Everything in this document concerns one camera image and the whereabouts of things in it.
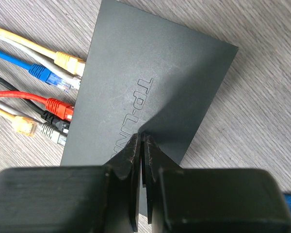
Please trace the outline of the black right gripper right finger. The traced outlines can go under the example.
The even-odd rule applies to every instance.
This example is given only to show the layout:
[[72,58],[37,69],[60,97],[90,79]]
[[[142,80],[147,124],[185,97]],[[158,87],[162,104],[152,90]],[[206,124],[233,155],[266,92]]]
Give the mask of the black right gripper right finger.
[[159,176],[160,168],[180,168],[166,155],[148,134],[144,135],[144,187],[146,188],[147,221],[152,223],[154,184]]

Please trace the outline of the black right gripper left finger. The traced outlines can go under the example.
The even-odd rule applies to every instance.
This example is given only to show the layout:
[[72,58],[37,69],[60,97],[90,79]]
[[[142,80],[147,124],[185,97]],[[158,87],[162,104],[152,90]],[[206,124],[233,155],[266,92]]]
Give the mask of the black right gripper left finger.
[[133,134],[107,162],[112,167],[105,232],[137,232],[139,218],[141,136]]

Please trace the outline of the black network switch box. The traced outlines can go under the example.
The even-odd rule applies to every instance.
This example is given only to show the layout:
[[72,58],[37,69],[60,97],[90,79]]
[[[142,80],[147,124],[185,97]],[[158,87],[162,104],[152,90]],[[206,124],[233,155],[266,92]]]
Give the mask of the black network switch box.
[[180,163],[238,48],[104,0],[61,164],[101,165],[134,133]]

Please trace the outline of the yellow ethernet cable short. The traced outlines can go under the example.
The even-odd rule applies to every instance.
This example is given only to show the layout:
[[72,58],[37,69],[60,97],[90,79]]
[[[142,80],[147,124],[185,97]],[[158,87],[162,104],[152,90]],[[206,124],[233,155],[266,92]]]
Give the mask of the yellow ethernet cable short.
[[24,116],[15,116],[8,113],[5,110],[0,109],[0,116],[10,121],[11,126],[15,132],[23,134],[25,136],[34,136],[39,124],[31,118]]

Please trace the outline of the yellow ethernet cable long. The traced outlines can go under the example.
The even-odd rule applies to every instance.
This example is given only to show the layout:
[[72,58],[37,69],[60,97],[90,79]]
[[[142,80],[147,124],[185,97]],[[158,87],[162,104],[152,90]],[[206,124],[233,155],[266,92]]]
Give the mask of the yellow ethernet cable long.
[[39,54],[42,54],[48,58],[51,58],[54,63],[73,75],[83,76],[86,62],[81,58],[69,55],[67,53],[57,51],[54,52],[45,47],[42,47],[24,37],[14,34],[10,31],[0,28],[0,36],[17,42],[25,47],[28,47]]

